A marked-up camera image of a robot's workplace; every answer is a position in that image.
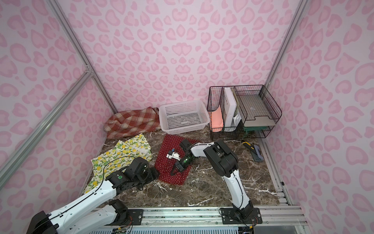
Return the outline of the red polka dot skirt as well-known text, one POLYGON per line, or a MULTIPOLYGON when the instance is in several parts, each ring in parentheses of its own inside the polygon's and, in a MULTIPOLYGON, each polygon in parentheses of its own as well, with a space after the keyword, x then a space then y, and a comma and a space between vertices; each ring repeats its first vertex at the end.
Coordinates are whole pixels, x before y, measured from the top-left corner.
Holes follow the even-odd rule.
POLYGON ((184 137, 177 135, 165 135, 156 159, 156 163, 154 164, 154 167, 159 172, 158 179, 160 181, 172 185, 184 185, 185 180, 187 179, 191 170, 191 165, 188 165, 188 167, 183 172, 180 172, 178 169, 174 168, 177 160, 167 158, 167 153, 172 149, 175 149, 180 157, 185 156, 185 152, 180 147, 180 143, 184 139, 184 137))

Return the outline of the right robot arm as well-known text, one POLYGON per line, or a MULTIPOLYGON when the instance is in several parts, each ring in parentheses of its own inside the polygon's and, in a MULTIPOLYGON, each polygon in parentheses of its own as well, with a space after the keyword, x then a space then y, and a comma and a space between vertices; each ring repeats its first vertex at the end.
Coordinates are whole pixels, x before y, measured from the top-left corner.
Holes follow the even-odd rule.
POLYGON ((221 139, 211 143, 194 143, 184 139, 180 143, 184 151, 183 158, 177 160, 171 175, 184 172, 195 158, 206 157, 214 171, 226 182, 232 197, 233 208, 237 219, 246 219, 254 206, 244 191, 238 167, 237 155, 221 139))

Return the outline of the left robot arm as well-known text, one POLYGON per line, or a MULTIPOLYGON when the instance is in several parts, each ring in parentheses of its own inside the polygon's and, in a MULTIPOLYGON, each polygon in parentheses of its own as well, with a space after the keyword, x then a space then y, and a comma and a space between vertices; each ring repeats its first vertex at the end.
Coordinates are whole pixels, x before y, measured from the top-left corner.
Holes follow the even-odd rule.
POLYGON ((86 234, 105 225, 132 226, 142 212, 130 214, 115 197, 127 189, 142 189, 157 180, 159 172, 143 158, 110 173, 97 187, 50 213, 41 211, 30 221, 29 234, 86 234))

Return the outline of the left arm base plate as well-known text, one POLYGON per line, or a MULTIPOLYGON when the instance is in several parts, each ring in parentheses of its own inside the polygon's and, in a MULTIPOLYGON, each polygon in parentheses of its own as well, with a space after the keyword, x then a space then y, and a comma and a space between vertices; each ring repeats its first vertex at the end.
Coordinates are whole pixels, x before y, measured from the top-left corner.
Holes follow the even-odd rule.
POLYGON ((110 208, 115 210, 115 219, 106 226, 141 225, 143 209, 129 209, 122 201, 115 199, 108 202, 110 208))

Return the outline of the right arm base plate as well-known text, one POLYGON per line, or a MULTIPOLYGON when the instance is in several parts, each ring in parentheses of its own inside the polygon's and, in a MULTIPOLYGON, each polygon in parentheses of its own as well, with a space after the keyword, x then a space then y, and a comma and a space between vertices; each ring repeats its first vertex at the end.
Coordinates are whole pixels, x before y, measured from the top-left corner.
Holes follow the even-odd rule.
POLYGON ((259 208, 220 208, 219 214, 222 217, 222 223, 229 224, 246 224, 256 226, 263 223, 262 215, 259 208))

